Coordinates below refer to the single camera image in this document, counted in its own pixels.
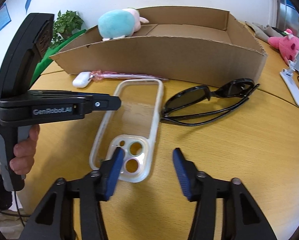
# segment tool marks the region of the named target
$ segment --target blue gripper pad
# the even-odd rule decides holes
[[[191,192],[191,179],[193,178],[193,175],[195,176],[197,168],[195,167],[193,162],[187,161],[184,158],[184,155],[179,148],[176,148],[173,151],[173,163],[180,187],[183,191],[183,195],[187,197],[189,201],[191,201],[193,197],[193,194]]]
[[[124,159],[124,150],[121,148],[116,148],[111,161],[112,167],[108,172],[108,177],[106,181],[106,192],[104,194],[105,201],[108,201],[109,198],[114,194],[114,190],[118,181],[119,174],[123,166]]]

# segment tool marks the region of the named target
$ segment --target pink pen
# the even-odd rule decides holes
[[[125,74],[125,73],[117,73],[117,72],[102,72],[100,70],[91,72],[90,78],[94,81],[103,80],[104,78],[114,78],[114,79],[159,79],[161,81],[168,81],[167,78],[163,77],[155,77],[152,75],[144,75],[144,74]]]

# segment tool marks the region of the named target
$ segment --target green fabric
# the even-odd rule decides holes
[[[50,59],[49,56],[54,55],[57,52],[59,52],[63,47],[65,47],[67,44],[69,44],[73,39],[77,38],[79,35],[81,35],[85,32],[86,32],[86,30],[81,30],[80,32],[75,33],[73,36],[71,36],[70,38],[65,40],[63,43],[59,44],[54,49],[49,48],[46,51],[45,56],[43,57],[42,61],[37,64],[34,74],[33,74],[33,77],[32,77],[31,84],[33,84],[38,79],[40,74],[53,62],[53,60]]]

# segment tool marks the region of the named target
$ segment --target turquoise plush body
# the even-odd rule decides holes
[[[114,10],[103,14],[98,20],[98,30],[103,38],[131,36],[134,32],[134,16],[127,11]]]

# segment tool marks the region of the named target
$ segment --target blue plush toy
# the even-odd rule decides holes
[[[103,41],[120,39],[132,36],[140,29],[140,23],[149,21],[139,16],[139,12],[133,8],[109,11],[98,20],[98,30]]]

